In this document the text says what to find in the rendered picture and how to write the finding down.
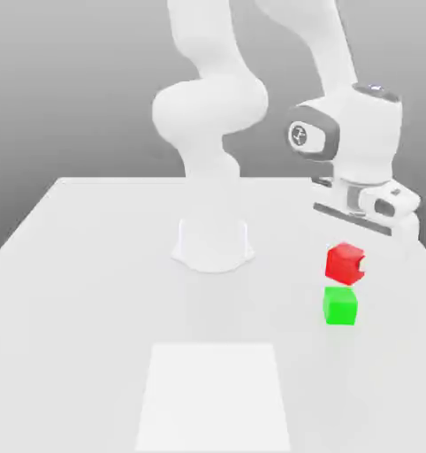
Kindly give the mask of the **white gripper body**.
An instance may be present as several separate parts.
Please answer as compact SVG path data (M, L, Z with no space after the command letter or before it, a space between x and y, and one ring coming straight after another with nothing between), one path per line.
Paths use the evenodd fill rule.
M415 214L396 226L386 226L313 202L312 231L324 246L331 248L347 242L367 254L412 254L421 248L419 219Z

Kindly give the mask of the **small red cube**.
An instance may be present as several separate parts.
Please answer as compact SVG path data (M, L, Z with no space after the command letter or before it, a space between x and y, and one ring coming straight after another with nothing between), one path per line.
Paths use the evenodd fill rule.
M342 242L328 250L325 276L352 286L365 275L360 268L360 263L364 258L364 250Z

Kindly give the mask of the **small green cube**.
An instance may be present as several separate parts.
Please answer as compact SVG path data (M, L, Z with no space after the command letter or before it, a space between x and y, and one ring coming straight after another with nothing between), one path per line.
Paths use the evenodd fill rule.
M323 315L327 324L352 326L358 300L350 287L326 287L323 294Z

